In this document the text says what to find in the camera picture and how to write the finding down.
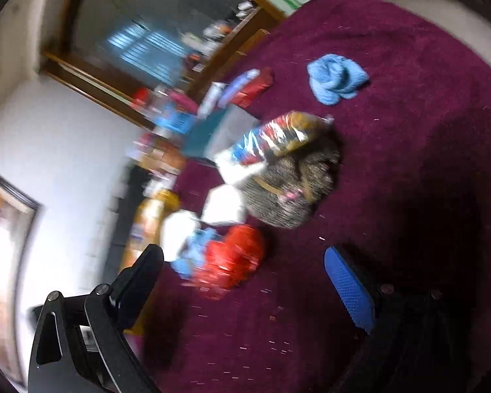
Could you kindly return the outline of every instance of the purple carpet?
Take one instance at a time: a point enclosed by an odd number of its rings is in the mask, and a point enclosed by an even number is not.
[[[352,100],[318,103],[306,66],[326,53],[371,78]],[[144,365],[163,392],[325,391],[363,340],[323,269],[349,244],[382,281],[439,288],[472,309],[475,376],[491,364],[491,69],[431,23],[378,0],[314,0],[236,67],[270,66],[275,85],[250,112],[335,117],[338,185],[304,226],[262,229],[268,258],[220,301],[168,267],[155,289]],[[179,177],[200,212],[216,170]]]

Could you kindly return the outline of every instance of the picture frame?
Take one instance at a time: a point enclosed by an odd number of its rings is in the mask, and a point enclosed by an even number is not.
[[[26,387],[17,341],[18,283],[40,204],[0,176],[0,370]]]

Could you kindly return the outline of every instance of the yellow bottle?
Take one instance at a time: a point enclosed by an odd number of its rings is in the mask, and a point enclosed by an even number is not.
[[[160,245],[160,231],[164,219],[180,209],[178,196],[170,191],[171,182],[152,182],[156,183],[150,183],[144,192],[150,198],[144,199],[136,210],[131,235],[123,252],[121,271],[132,266],[149,244]],[[145,315],[149,313],[150,307],[151,300],[148,300],[133,327],[124,331],[126,334],[143,336]]]

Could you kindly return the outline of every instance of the red bag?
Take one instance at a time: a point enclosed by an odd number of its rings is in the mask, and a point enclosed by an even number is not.
[[[242,109],[247,109],[253,99],[271,87],[273,82],[273,70],[271,68],[262,68],[258,77],[251,80],[241,91],[237,92],[230,103],[234,103]]]
[[[257,270],[263,258],[264,240],[260,232],[248,225],[233,226],[223,242],[207,244],[206,263],[194,270],[192,285],[218,300]]]

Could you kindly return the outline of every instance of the white wall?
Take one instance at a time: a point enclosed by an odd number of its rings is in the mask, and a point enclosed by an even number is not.
[[[66,3],[67,0],[45,0],[40,28],[40,43],[43,48],[60,40]]]
[[[0,12],[0,104],[39,64],[45,0],[9,0]]]
[[[127,163],[126,149],[139,134],[137,126],[44,77],[23,82],[0,108],[0,175],[43,206],[26,251],[17,311],[25,376],[33,340],[27,309],[52,290],[71,296],[96,283],[84,273],[96,271],[90,254],[97,253],[100,264],[106,250],[91,245]]]

